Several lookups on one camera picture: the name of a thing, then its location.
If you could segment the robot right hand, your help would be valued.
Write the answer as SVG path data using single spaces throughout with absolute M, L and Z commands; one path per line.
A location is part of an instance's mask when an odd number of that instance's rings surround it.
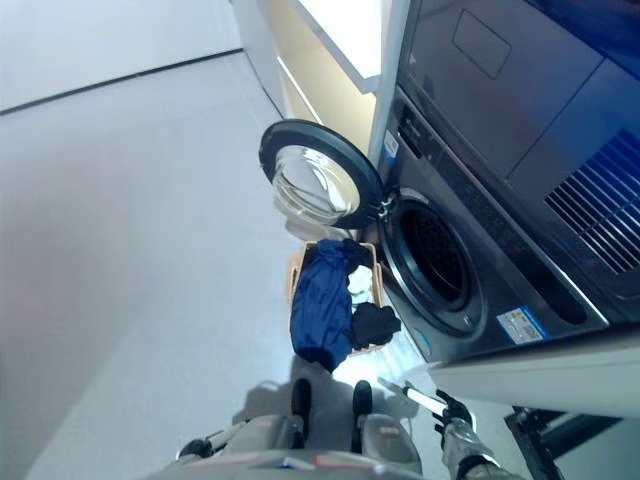
M 443 435 L 445 428 L 454 420 L 463 421 L 472 431 L 476 430 L 474 415 L 464 403 L 437 389 L 433 395 L 427 395 L 412 385 L 401 388 L 402 393 L 413 402 L 431 412 L 436 420 L 434 430 Z

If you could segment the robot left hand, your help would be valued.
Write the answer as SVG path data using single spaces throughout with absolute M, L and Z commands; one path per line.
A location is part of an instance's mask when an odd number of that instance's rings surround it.
M 231 429 L 221 430 L 207 437 L 195 438 L 187 442 L 177 453 L 176 459 L 195 456 L 208 458 L 223 450 L 234 436 Z

